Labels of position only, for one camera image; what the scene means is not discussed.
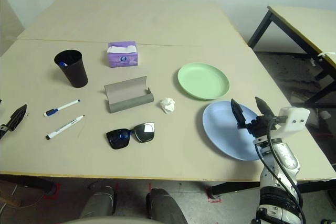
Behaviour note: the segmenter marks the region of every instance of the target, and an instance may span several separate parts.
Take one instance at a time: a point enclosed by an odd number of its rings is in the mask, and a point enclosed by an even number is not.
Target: crumpled paper
[[[160,102],[162,110],[169,114],[175,110],[175,101],[171,98],[165,98]]]

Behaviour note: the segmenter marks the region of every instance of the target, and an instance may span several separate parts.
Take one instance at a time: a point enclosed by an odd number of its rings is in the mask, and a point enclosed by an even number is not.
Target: green plate
[[[177,78],[188,94],[204,100],[220,98],[230,87],[223,72],[205,63],[184,65],[178,71]]]

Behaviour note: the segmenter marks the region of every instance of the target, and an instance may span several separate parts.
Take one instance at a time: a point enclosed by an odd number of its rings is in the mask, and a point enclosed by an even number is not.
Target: sunglasses
[[[113,149],[121,149],[128,145],[130,136],[134,134],[136,139],[141,142],[149,142],[154,138],[154,123],[142,123],[134,129],[118,129],[106,133],[106,137]]]

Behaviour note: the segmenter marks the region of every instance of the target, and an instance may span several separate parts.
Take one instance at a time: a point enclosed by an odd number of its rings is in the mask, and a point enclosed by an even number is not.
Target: purple tissue box
[[[120,42],[110,42],[109,47],[127,47],[133,45],[136,47],[135,41],[120,41]],[[110,67],[128,67],[128,66],[137,66],[138,65],[138,49],[137,52],[131,52],[129,54],[122,54],[122,53],[114,53],[108,52],[107,53]]]

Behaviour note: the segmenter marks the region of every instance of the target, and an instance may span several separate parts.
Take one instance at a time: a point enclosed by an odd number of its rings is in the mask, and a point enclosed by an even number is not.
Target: whiteboard marker
[[[65,108],[67,108],[67,107],[69,107],[69,106],[71,106],[71,105],[74,105],[74,104],[78,103],[78,102],[80,102],[79,99],[77,99],[76,101],[70,102],[70,103],[68,103],[68,104],[65,104],[65,105],[63,105],[63,106],[61,106],[61,107],[59,107],[59,108],[57,108],[57,109],[51,109],[51,110],[48,110],[48,111],[44,112],[44,116],[50,116],[50,115],[52,115],[52,114],[55,114],[57,111],[60,111],[60,110],[62,110],[62,109],[65,109]]]
[[[65,131],[67,128],[70,128],[71,126],[73,126],[75,123],[78,123],[80,120],[83,119],[85,115],[81,115],[75,119],[73,119],[71,122],[68,122],[67,124],[63,125],[61,128],[55,130],[54,132],[49,133],[48,135],[46,135],[46,139],[50,140],[52,139],[54,136],[58,135],[59,133]]]

